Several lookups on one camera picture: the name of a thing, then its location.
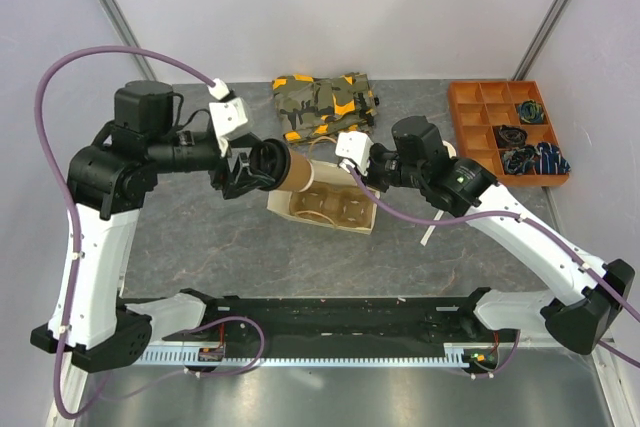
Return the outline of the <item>black plastic cup lid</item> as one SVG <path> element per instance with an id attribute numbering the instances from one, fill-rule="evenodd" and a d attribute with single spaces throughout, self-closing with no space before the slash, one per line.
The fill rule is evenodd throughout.
<path id="1" fill-rule="evenodd" d="M 249 153 L 251 174 L 257 177 L 260 190 L 269 192 L 280 187 L 291 167 L 291 153 L 278 139 L 266 139 L 253 146 Z"/>

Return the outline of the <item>brown paper bag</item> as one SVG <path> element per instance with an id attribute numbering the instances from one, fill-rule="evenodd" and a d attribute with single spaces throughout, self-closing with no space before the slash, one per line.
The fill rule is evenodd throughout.
<path id="1" fill-rule="evenodd" d="M 291 149 L 283 183 L 268 193 L 268 211 L 289 221 L 369 235 L 377 205 L 338 166 Z"/>

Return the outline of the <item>brown paper coffee cup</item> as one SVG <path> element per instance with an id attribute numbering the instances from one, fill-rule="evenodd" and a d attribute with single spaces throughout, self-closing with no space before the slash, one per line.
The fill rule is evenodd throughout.
<path id="1" fill-rule="evenodd" d="M 314 166 L 303 154 L 287 150 L 289 155 L 282 181 L 276 190 L 285 192 L 303 192 L 314 181 Z"/>

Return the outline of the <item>brown pulp cup carrier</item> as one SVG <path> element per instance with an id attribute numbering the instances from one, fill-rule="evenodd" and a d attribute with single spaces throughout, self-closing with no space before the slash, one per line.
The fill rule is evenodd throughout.
<path id="1" fill-rule="evenodd" d="M 293 193 L 289 213 L 334 228 L 371 229 L 375 204 L 358 188 L 319 183 Z"/>

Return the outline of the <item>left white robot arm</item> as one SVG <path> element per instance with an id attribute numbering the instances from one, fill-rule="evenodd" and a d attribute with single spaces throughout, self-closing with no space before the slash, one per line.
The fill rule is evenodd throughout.
<path id="1" fill-rule="evenodd" d="M 289 165 L 279 141 L 248 127 L 245 101 L 222 82 L 209 90 L 209 123 L 180 120 L 183 96 L 158 81 L 132 81 L 114 95 L 112 119 L 70 161 L 62 183 L 69 221 L 58 304 L 31 344 L 87 373 L 134 364 L 147 347 L 177 335 L 208 340 L 219 329 L 209 296 L 125 300 L 125 273 L 146 196 L 164 174 L 206 172 L 227 199 L 277 183 Z"/>

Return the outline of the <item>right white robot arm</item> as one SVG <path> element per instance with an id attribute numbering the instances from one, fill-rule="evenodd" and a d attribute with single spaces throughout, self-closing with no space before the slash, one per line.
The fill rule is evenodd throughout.
<path id="1" fill-rule="evenodd" d="M 439 129 L 423 116 L 396 122 L 392 150 L 365 133 L 341 135 L 341 166 L 365 193 L 412 188 L 448 213 L 440 225 L 467 224 L 487 235 L 545 285 L 537 292 L 477 289 L 458 315 L 467 339 L 503 329 L 542 331 L 568 350 L 588 355 L 621 311 L 639 315 L 627 301 L 635 271 L 606 262 L 571 243 L 531 213 L 477 161 L 449 154 Z"/>

